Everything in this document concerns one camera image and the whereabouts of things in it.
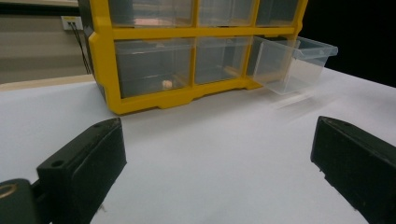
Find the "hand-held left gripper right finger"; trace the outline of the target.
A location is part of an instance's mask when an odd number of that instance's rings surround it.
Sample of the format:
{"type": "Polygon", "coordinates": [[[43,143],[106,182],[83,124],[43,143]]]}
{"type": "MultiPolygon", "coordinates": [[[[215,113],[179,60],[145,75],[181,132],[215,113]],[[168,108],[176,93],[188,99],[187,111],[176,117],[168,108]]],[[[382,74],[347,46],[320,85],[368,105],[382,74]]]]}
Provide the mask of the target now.
{"type": "Polygon", "coordinates": [[[329,117],[317,121],[310,160],[369,224],[396,224],[396,147],[329,117]]]}

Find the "white wall socket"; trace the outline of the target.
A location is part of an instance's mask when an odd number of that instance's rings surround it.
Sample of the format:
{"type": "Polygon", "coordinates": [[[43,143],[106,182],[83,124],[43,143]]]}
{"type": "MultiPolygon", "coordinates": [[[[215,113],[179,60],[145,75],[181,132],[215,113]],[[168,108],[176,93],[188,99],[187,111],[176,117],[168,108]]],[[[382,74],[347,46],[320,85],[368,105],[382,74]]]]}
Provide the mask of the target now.
{"type": "Polygon", "coordinates": [[[79,16],[62,16],[62,25],[65,30],[82,30],[83,24],[81,17],[79,16]]]}

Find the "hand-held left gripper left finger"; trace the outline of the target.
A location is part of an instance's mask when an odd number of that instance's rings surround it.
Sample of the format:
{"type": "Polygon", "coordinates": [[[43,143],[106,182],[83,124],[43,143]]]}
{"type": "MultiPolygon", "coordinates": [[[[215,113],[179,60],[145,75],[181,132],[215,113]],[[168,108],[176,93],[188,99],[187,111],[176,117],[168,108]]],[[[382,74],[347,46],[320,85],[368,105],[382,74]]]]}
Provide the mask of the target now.
{"type": "Polygon", "coordinates": [[[90,224],[126,165],[119,118],[98,122],[37,168],[53,224],[90,224]]]}

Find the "clear plastic drawer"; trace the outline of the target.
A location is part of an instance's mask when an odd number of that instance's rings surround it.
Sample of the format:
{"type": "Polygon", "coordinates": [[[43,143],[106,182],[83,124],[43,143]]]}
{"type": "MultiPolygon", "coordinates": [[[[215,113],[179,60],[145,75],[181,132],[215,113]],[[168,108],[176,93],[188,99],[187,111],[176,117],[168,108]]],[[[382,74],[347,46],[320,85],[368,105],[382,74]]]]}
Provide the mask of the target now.
{"type": "Polygon", "coordinates": [[[200,37],[196,44],[194,82],[206,84],[242,75],[249,36],[200,37]]]}
{"type": "Polygon", "coordinates": [[[190,82],[191,38],[117,41],[116,61],[122,98],[184,88],[190,82]],[[162,82],[171,80],[165,89],[162,82]]]}
{"type": "Polygon", "coordinates": [[[201,27],[249,26],[254,0],[199,0],[201,27]]]}
{"type": "Polygon", "coordinates": [[[256,25],[261,27],[290,26],[299,0],[260,0],[256,25]]]}
{"type": "Polygon", "coordinates": [[[189,27],[194,0],[109,0],[112,24],[119,27],[189,27]]]}
{"type": "Polygon", "coordinates": [[[255,36],[247,75],[264,88],[288,94],[314,86],[327,62],[338,48],[316,40],[267,39],[255,36]]]}

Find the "yellow drawer cabinet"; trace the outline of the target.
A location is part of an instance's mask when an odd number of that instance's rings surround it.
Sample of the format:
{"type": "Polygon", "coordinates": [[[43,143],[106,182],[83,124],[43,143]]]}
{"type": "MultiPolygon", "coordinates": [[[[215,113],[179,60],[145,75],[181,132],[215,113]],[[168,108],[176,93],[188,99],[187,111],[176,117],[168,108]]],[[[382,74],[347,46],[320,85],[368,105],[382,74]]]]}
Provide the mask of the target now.
{"type": "Polygon", "coordinates": [[[87,40],[88,54],[93,77],[103,94],[107,107],[122,115],[151,108],[169,108],[188,104],[203,96],[238,89],[256,89],[258,83],[248,76],[248,62],[253,38],[284,37],[294,39],[303,27],[303,17],[308,0],[299,0],[290,26],[261,27],[256,25],[260,0],[254,0],[249,26],[201,27],[198,25],[199,0],[194,0],[192,24],[189,27],[119,27],[112,24],[109,13],[109,0],[78,0],[84,35],[87,40]],[[194,82],[196,64],[196,44],[200,37],[249,36],[243,61],[242,75],[206,84],[194,82]],[[138,96],[122,98],[116,61],[115,43],[117,41],[156,40],[170,38],[191,38],[190,82],[184,88],[158,91],[138,96]]]}

